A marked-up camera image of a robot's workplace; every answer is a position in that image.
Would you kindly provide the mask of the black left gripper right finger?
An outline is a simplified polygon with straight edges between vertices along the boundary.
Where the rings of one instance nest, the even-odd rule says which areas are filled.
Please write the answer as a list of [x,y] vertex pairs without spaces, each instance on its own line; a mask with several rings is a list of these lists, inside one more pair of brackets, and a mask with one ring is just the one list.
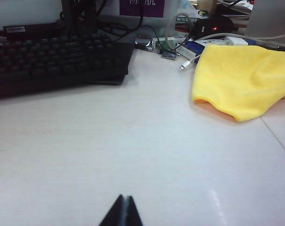
[[128,197],[127,207],[127,225],[128,226],[143,226],[138,209],[132,196]]

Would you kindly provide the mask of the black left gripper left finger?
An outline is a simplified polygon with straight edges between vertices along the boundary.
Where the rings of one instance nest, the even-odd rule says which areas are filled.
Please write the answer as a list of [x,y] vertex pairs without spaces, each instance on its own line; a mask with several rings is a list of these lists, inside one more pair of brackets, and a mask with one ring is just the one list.
[[99,226],[118,226],[122,218],[124,201],[124,196],[120,194],[103,217]]

